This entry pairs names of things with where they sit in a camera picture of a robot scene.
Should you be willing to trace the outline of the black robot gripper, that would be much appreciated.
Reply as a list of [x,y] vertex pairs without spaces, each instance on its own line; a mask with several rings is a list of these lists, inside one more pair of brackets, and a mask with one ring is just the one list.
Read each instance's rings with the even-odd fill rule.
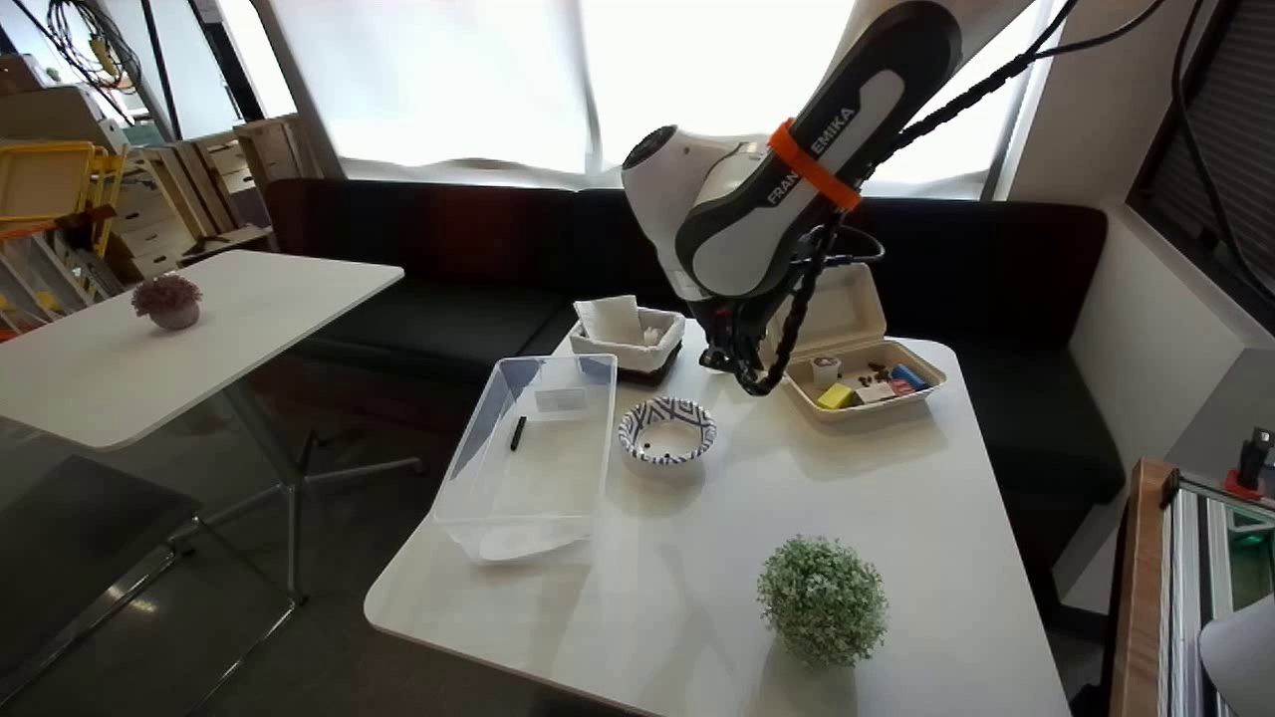
[[781,379],[797,345],[806,302],[786,298],[709,298],[692,302],[689,314],[705,331],[700,362],[728,369],[733,379]]

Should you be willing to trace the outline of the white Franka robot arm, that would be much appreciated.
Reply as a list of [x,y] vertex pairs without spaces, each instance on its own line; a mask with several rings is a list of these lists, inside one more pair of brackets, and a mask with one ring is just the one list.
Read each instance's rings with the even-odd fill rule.
[[859,184],[918,112],[1027,0],[859,0],[806,106],[769,136],[653,127],[620,157],[620,192],[672,294],[705,331],[705,362],[769,395],[797,345]]

